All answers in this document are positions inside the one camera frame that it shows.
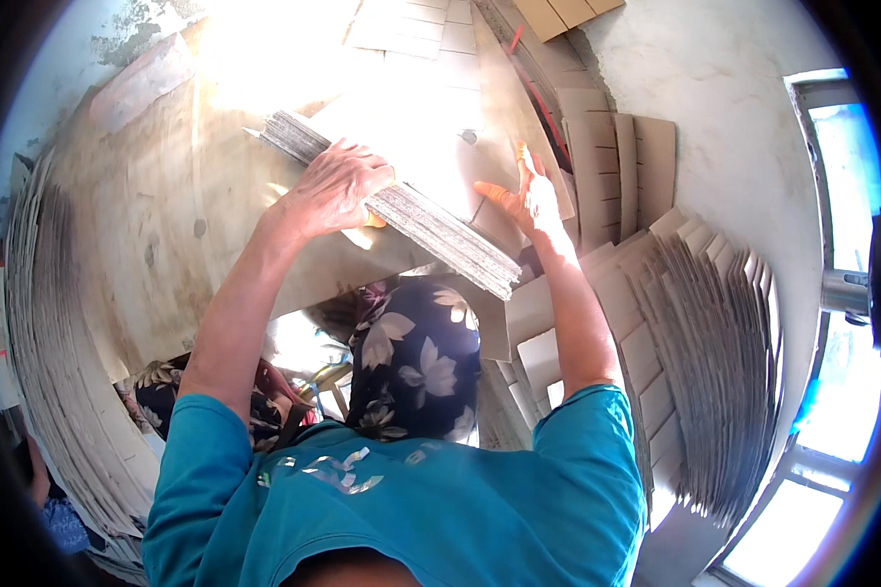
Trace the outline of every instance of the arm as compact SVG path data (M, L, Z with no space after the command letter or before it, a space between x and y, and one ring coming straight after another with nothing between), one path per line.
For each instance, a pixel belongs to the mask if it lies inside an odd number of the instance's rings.
M29 434L26 435L26 446L29 448L30 461L33 463L33 484L30 486L30 497L33 498L35 506L41 510L46 505L48 488L51 485L48 479L48 469L46 469L46 461L42 459L42 452L39 452L39 445Z
M541 160L524 143L517 148L518 194L476 182L474 188L498 203L532 241L552 291L558 362L564 379L564 399L600 383L623 386L610 327L597 296L580 270L574 245L564 232L552 182Z
M248 425L255 370L283 277L307 241L369 217L364 198L388 187L394 170L368 147L343 139L317 157L297 185L258 221L209 304L179 395L210 395Z

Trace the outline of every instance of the white wall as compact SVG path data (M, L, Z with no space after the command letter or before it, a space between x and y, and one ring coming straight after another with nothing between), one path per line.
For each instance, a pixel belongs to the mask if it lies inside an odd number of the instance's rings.
M13 153L36 158L85 90L185 28L197 10L186 0L72 0L36 53L0 131L0 238L9 222Z
M786 348L788 430L818 324L822 247L810 161L782 77L841 63L796 0L627 0L581 26L620 112L677 126L675 202L773 267ZM637 574L683 586L725 531L676 507Z

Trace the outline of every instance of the floral pants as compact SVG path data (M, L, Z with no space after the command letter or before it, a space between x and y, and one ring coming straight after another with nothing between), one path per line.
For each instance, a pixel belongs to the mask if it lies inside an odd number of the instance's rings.
M349 346L350 428L386 441L463 441L475 429L480 336L458 292L405 283L368 310Z

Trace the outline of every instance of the window frame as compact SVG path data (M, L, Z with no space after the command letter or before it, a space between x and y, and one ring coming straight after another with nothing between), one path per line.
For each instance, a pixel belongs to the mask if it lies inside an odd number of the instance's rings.
M834 268L832 203L829 194L826 168L822 158L822 150L819 147L818 134L809 111L810 109L823 106L861 102L858 99L858 95L854 88L851 86L851 83L848 80L848 75L843 68L821 69L818 71L808 71L784 77L784 83L787 86L787 92L790 101L793 104L794 112L799 120L803 139L810 155L812 177L815 184L819 209L823 270L830 270ZM831 314L827 311L821 313L819 332L816 340L816 350L812 358L810 381L818 378L819 371L822 367L823 358L825 357L826 343L829 337L830 317ZM757 587L752 581L748 581L744 577L741 577L739 574L730 570L724 565L724 561L734 548L740 544L740 541L748 531L750 531L753 524L757 522L760 515L763 513L763 510L766 509L767 505L776 495L777 490L784 481L792 481L799 485L810 487L811 489L841 498L843 500L842 507L833 519L826 536L828 537L835 532L848 510L849 504L855 498L855 494L851 489L861 483L861 477L864 473L863 465L867 461L867 453L862 462L853 462L805 446L800 446L797 443L798 439L799 433L787 437L787 446L784 454L781 456L780 462L778 463L769 483L766 485L763 494L754 504L748 516L736 527L730 540L718 556L699 576L699 579L702 581L698 581L698 584L708 585L711 584L711 580L715 580L727 587ZM849 491L844 491L838 487L829 487L817 481L807 479L800 474L794 474L793 468L796 465L809 467L814 471L829 474L843 481L847 481L849 484Z

